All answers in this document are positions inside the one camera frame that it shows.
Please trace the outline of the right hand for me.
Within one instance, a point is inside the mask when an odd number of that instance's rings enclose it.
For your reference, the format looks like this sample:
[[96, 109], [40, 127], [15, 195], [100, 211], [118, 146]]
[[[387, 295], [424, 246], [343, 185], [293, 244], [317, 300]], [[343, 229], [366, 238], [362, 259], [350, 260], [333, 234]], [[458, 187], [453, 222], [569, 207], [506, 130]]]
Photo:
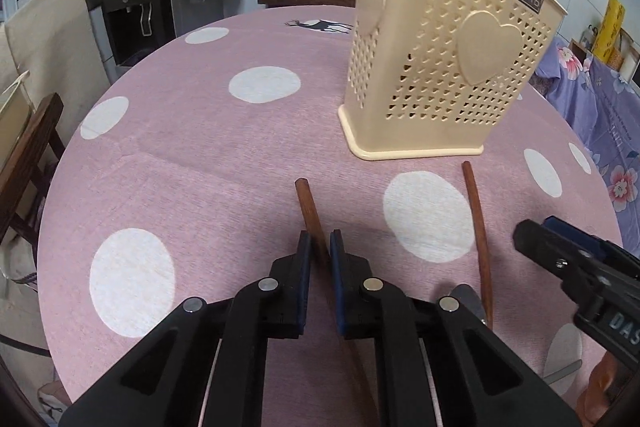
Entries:
[[576, 413], [583, 426], [597, 426], [608, 409], [620, 397], [631, 380], [626, 366], [610, 352], [593, 367], [586, 389], [579, 396]]

